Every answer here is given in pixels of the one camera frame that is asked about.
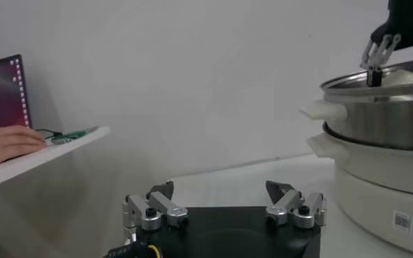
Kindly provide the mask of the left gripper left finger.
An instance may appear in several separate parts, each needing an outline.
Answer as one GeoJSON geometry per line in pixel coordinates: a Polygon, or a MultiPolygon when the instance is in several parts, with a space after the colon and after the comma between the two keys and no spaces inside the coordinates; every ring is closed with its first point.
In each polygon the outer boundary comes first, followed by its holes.
{"type": "Polygon", "coordinates": [[[180,228],[188,220],[189,212],[172,201],[174,190],[174,182],[167,181],[153,186],[145,197],[127,195],[122,203],[123,228],[157,231],[163,218],[168,226],[180,228]]]}

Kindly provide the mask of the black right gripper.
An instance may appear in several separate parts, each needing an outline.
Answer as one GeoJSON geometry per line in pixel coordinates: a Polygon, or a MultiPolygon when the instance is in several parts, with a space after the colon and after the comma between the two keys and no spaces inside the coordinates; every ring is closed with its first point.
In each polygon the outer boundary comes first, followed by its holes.
{"type": "Polygon", "coordinates": [[[389,0],[388,18],[370,35],[360,63],[368,87],[379,87],[382,66],[395,49],[413,47],[413,0],[389,0]]]}

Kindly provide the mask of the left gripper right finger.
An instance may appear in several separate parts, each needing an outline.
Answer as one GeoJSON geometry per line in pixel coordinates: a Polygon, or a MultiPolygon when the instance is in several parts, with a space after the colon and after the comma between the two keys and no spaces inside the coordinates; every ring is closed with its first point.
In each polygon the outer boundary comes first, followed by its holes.
{"type": "Polygon", "coordinates": [[[266,217],[278,226],[290,220],[299,229],[312,229],[327,224],[327,200],[320,192],[304,196],[290,184],[266,181],[272,204],[266,207],[266,217]]]}

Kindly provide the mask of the person's bare hand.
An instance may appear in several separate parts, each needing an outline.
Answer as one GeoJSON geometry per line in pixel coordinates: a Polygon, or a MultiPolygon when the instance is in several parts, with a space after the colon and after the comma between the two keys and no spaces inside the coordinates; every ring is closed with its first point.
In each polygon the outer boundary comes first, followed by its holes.
{"type": "Polygon", "coordinates": [[[45,147],[45,139],[35,130],[21,125],[0,127],[0,163],[45,147]]]}

